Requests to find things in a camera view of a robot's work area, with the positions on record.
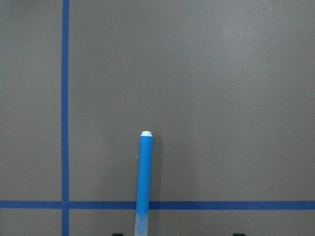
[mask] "blue tape strip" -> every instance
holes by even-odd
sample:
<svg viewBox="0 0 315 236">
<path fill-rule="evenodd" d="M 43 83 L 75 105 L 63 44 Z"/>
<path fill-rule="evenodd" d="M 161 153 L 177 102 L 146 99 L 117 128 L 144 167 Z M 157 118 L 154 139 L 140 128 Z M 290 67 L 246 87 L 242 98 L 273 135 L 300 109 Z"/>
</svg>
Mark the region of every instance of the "blue tape strip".
<svg viewBox="0 0 315 236">
<path fill-rule="evenodd" d="M 58 201 L 0 201 L 0 208 L 60 209 Z"/>
<path fill-rule="evenodd" d="M 63 0 L 61 61 L 62 236 L 69 235 L 68 54 L 69 0 Z"/>
<path fill-rule="evenodd" d="M 0 201 L 0 208 L 35 208 L 63 209 L 65 219 L 69 217 L 69 209 L 125 209 L 133 210 L 136 202 L 76 202 L 71 201 L 65 206 L 54 201 Z M 150 202 L 151 210 L 315 210 L 315 201 L 235 201 L 235 202 Z"/>
</svg>

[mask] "blue marker barrel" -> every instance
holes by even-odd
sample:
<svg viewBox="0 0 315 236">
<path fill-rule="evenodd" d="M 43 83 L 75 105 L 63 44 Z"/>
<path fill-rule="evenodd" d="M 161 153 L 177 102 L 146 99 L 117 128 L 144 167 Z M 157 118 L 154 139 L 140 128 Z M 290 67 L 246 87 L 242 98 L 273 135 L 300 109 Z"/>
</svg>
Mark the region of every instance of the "blue marker barrel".
<svg viewBox="0 0 315 236">
<path fill-rule="evenodd" d="M 139 148 L 135 236 L 146 236 L 148 230 L 152 148 L 151 132 L 143 131 Z"/>
</svg>

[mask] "blue pen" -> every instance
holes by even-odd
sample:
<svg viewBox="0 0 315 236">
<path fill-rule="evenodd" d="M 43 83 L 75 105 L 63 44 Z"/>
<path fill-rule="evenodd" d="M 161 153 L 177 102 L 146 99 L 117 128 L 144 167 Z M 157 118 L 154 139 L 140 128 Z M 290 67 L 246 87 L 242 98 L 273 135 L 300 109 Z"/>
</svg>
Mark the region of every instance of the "blue pen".
<svg viewBox="0 0 315 236">
<path fill-rule="evenodd" d="M 151 132 L 143 131 L 142 134 L 140 135 L 138 189 L 134 236 L 148 235 L 152 147 L 153 136 Z"/>
</svg>

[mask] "marker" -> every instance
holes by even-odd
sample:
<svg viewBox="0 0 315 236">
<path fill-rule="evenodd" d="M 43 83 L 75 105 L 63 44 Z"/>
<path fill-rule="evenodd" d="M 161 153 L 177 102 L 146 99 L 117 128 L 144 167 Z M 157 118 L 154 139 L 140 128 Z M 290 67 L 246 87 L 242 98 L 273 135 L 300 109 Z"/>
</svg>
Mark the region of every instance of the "marker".
<svg viewBox="0 0 315 236">
<path fill-rule="evenodd" d="M 142 134 L 140 135 L 138 189 L 134 236 L 148 235 L 152 147 L 153 147 L 152 133 L 150 131 L 143 131 Z"/>
</svg>

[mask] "horizontal blue line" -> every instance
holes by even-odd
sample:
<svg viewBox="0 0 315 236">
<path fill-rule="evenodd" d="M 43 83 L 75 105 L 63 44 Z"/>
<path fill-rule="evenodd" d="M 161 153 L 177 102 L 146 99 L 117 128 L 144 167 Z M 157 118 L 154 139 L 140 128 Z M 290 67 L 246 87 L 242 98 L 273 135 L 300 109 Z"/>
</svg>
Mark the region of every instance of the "horizontal blue line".
<svg viewBox="0 0 315 236">
<path fill-rule="evenodd" d="M 133 201 L 70 201 L 69 209 L 133 210 Z M 61 209 L 58 201 L 0 201 L 0 208 Z M 162 201 L 150 202 L 151 210 L 315 210 L 315 201 Z"/>
<path fill-rule="evenodd" d="M 0 208 L 60 209 L 58 201 L 0 201 Z"/>
</svg>

